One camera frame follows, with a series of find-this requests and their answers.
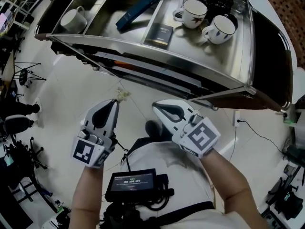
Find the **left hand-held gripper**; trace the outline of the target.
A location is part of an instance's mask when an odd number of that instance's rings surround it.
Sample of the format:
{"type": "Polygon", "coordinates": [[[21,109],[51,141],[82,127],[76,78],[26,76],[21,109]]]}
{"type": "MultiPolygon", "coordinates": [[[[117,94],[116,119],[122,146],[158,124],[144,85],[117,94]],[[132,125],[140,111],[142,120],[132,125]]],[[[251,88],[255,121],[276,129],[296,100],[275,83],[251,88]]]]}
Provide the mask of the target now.
{"type": "Polygon", "coordinates": [[[102,167],[117,144],[114,128],[118,113],[116,99],[102,101],[91,108],[85,117],[85,128],[73,139],[71,158],[86,167],[102,167]]]}

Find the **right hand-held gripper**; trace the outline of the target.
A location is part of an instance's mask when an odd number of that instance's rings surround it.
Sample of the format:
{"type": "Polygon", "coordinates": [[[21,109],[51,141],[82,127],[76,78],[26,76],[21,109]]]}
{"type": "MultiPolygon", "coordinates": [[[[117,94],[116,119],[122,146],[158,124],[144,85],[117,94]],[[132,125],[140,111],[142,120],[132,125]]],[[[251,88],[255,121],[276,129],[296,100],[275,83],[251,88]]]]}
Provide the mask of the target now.
{"type": "Polygon", "coordinates": [[[202,117],[186,101],[166,99],[154,102],[152,110],[173,135],[180,149],[198,158],[210,152],[221,134],[208,117],[202,117]]]}

